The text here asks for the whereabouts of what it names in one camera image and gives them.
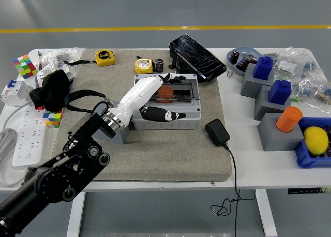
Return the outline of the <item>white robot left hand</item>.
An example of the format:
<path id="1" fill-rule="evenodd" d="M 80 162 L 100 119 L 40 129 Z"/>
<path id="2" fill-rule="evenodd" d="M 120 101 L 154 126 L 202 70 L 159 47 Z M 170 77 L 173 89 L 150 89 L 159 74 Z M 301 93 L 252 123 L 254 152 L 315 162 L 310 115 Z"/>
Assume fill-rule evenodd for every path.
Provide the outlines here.
<path id="1" fill-rule="evenodd" d="M 114 129 L 122 129 L 129 125 L 132 115 L 140 113 L 142 118 L 155 122 L 170 122 L 183 119 L 185 113 L 177 113 L 163 108 L 147 107 L 145 104 L 161 88 L 164 83 L 182 83 L 186 77 L 165 73 L 140 79 L 121 99 L 117 107 L 110 108 L 103 119 Z"/>

